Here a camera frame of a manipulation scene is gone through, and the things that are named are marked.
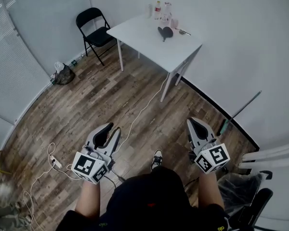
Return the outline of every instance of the white curtain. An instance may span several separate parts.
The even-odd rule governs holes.
[[[49,76],[19,37],[0,0],[0,147],[49,83]]]

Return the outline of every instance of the black floor trim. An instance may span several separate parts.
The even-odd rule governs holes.
[[[201,90],[199,90],[196,86],[194,86],[191,82],[189,82],[184,77],[181,78],[181,81],[183,81],[186,85],[188,85],[190,88],[192,88],[195,92],[197,92],[201,97],[203,97],[206,101],[208,101],[211,105],[214,106],[219,112],[223,114],[228,120],[231,118],[231,116],[223,110],[216,102],[214,102],[211,98],[209,98],[206,94],[204,94]],[[245,132],[245,130],[235,121],[232,120],[231,123],[247,138],[247,140],[256,148],[256,151],[259,151],[259,146],[256,144],[256,142]]]

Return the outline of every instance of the mop handle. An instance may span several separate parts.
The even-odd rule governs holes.
[[[262,90],[260,92],[258,92],[251,100],[249,100],[246,105],[244,105],[242,108],[240,108],[229,121],[233,120],[238,114],[240,114],[241,111],[244,110],[246,108],[246,106],[249,105],[252,101],[254,101],[260,95],[261,92],[262,92]]]

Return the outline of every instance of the black shirt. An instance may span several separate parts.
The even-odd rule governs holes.
[[[68,211],[57,231],[193,229],[226,231],[223,209],[191,207],[179,176],[164,167],[130,178],[114,191],[107,211],[93,222]]]

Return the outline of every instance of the white cable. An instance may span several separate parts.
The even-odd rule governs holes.
[[[51,146],[52,144],[54,145],[54,150],[53,150],[51,153],[49,153],[49,148],[50,148],[50,146]],[[38,180],[39,178],[41,178],[44,174],[49,173],[49,172],[53,169],[54,165],[51,165],[51,163],[50,163],[50,161],[49,161],[49,158],[50,158],[51,154],[54,153],[55,150],[56,150],[56,144],[53,143],[53,142],[50,143],[49,146],[48,146],[48,148],[47,148],[47,154],[48,154],[48,163],[49,163],[49,165],[51,166],[51,168],[50,168],[48,171],[43,172],[39,177],[36,178],[36,180],[35,180],[35,181],[32,183],[32,185],[31,185],[30,193],[28,193],[27,191],[24,191],[24,194],[23,194],[23,200],[24,200],[24,203],[26,204],[26,206],[27,206],[27,208],[28,208],[28,210],[29,210],[29,212],[30,212],[30,215],[31,215],[31,217],[32,217],[32,221],[33,221],[33,219],[34,219],[35,222],[36,222],[36,224],[38,225],[38,227],[39,227],[41,230],[43,230],[43,231],[44,231],[44,229],[42,229],[42,227],[38,224],[38,222],[37,222],[37,220],[35,219],[35,216],[34,216],[34,204],[33,204],[33,199],[32,199],[32,188],[33,188],[33,185],[35,184],[35,182],[37,182],[37,180]],[[81,179],[81,178],[79,178],[79,179],[72,178],[72,177],[70,177],[70,176],[67,175],[67,174],[66,174],[66,176],[69,177],[69,178],[71,178],[72,180],[80,180],[80,179]],[[26,201],[25,201],[25,193],[27,193],[27,194],[30,196],[31,210],[30,210],[29,206],[27,205],[27,203],[26,203]],[[32,231],[32,229],[33,229],[33,230],[35,230],[35,229],[32,227],[31,223],[30,223],[30,229],[31,229],[31,231]]]
[[[121,146],[124,144],[124,142],[129,138],[130,133],[131,133],[131,128],[132,128],[134,122],[135,122],[135,121],[137,120],[137,118],[140,116],[141,112],[142,112],[143,110],[145,110],[145,109],[149,106],[150,102],[151,102],[151,101],[155,98],[155,96],[162,90],[162,87],[163,87],[165,81],[168,79],[168,75],[169,75],[169,73],[167,74],[167,77],[166,77],[166,79],[163,81],[162,85],[160,86],[159,91],[154,94],[154,96],[150,99],[150,101],[148,102],[148,104],[146,105],[146,107],[143,108],[143,109],[139,112],[139,114],[138,114],[138,116],[136,117],[136,119],[131,123],[130,131],[129,131],[129,134],[127,135],[126,139],[122,142],[122,144],[119,146],[119,148],[118,148],[115,152],[113,152],[112,154],[117,153],[117,152],[120,150]]]

